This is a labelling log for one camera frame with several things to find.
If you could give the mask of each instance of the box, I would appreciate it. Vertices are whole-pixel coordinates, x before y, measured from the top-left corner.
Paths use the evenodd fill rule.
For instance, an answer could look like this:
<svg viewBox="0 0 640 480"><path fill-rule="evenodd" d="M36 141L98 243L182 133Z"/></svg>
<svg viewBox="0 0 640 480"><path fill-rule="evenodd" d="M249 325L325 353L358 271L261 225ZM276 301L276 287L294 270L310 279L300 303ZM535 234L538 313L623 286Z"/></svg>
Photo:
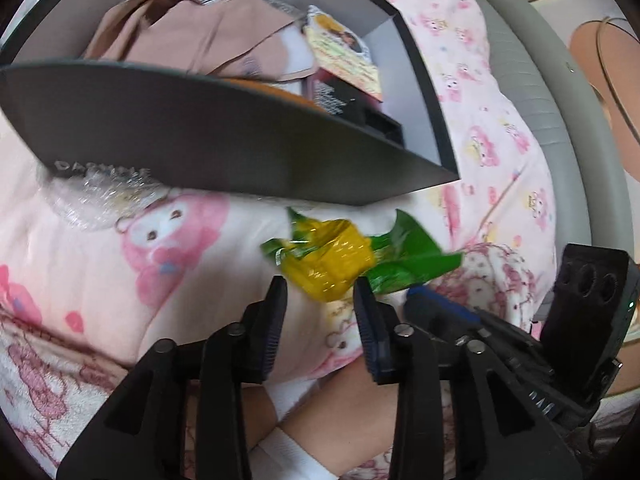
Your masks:
<svg viewBox="0 0 640 480"><path fill-rule="evenodd" d="M123 0L40 0L0 50L0 106L56 174L103 164L169 186L364 205L458 178L420 52L386 0L320 7L361 36L404 148L335 116L212 76L79 59Z"/></svg>

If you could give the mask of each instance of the beige fabric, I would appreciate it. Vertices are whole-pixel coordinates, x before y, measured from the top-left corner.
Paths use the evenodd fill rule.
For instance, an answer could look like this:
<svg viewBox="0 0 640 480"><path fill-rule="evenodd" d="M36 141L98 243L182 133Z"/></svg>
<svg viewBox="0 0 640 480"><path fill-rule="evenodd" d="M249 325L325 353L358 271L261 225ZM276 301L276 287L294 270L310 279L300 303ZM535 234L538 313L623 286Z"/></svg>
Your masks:
<svg viewBox="0 0 640 480"><path fill-rule="evenodd" d="M289 59L278 34L292 17L263 0L128 0L103 17L87 59L126 60L224 77L289 80L316 71L284 73Z"/></svg>

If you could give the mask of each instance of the cable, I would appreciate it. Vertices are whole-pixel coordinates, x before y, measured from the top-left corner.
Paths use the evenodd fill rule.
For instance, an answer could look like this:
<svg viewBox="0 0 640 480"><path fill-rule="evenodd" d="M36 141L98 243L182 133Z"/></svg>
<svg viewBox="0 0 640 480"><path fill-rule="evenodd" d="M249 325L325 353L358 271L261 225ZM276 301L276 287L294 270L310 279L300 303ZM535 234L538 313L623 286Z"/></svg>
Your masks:
<svg viewBox="0 0 640 480"><path fill-rule="evenodd" d="M598 30L596 31L596 51L598 53L598 62L600 63L600 68L602 69L602 73L604 74L604 79L607 82L609 91L611 92L611 95L613 96L613 99L616 102L616 105L618 106L618 109L620 110L620 113L622 114L622 117L625 120L626 126L628 126L628 128L631 130L631 133L635 137L636 142L640 146L640 135L638 134L638 130L634 126L634 123L631 120L629 113L626 111L625 105L622 104L622 101L618 96L618 92L616 92L616 89L613 86L613 81L611 81L609 72L607 71L607 67L604 64L604 60L602 59L602 31L604 30L604 27L609 23L611 23L613 20L621 20L623 22L628 23L628 20L626 20L625 18L612 18L611 16L607 16L604 20L600 22L600 25L598 26Z"/></svg>

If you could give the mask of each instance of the gray leather headboard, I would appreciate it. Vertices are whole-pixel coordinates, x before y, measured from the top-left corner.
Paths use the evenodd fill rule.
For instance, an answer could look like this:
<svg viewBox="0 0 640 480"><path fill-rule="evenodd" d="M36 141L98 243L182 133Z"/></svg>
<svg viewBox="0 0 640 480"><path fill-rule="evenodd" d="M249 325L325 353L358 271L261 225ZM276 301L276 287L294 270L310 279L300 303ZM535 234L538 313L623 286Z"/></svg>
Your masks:
<svg viewBox="0 0 640 480"><path fill-rule="evenodd" d="M525 0L476 0L500 90L542 146L556 195L556 247L634 254L626 181L600 103L558 35Z"/></svg>

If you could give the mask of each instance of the screw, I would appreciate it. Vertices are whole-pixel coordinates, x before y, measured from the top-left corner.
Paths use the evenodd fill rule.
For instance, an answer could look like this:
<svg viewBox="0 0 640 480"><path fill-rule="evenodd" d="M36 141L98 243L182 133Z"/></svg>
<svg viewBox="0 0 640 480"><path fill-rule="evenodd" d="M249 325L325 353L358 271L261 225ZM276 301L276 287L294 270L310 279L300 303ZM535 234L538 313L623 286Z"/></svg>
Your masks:
<svg viewBox="0 0 640 480"><path fill-rule="evenodd" d="M410 337L414 334L414 327L407 325L407 323L401 323L394 327L394 332L400 337Z"/></svg>
<svg viewBox="0 0 640 480"><path fill-rule="evenodd" d="M472 339L466 344L466 347L474 354L481 354L486 349L485 344L482 341L478 341L478 339Z"/></svg>
<svg viewBox="0 0 640 480"><path fill-rule="evenodd" d="M232 323L226 327L226 333L234 337L244 335L245 332L246 329L242 323Z"/></svg>
<svg viewBox="0 0 640 480"><path fill-rule="evenodd" d="M154 350L159 354L166 354L174 349L175 342L171 339L161 339L154 344Z"/></svg>

